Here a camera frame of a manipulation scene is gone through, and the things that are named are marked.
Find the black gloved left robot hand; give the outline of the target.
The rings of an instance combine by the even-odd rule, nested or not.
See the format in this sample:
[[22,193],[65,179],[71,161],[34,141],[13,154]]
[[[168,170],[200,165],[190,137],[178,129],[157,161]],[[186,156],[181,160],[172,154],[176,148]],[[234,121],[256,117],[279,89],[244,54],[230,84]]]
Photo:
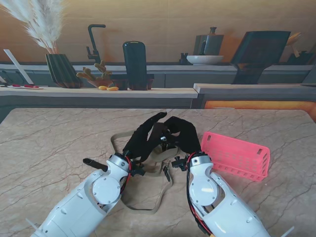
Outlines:
[[160,138],[148,140],[148,133],[151,131],[154,124],[160,119],[164,118],[166,115],[167,112],[159,112],[141,124],[134,131],[130,140],[123,148],[123,155],[129,159],[140,157],[138,163],[144,162],[149,157],[153,149],[161,142]]

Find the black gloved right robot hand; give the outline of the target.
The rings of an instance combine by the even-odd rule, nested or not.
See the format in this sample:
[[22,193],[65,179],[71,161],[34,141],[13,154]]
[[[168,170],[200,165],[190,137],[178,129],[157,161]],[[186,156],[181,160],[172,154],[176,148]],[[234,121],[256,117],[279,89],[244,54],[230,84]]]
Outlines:
[[168,143],[175,144],[187,154],[201,151],[196,128],[191,122],[178,117],[170,117],[163,124],[169,130],[169,133],[165,133]]

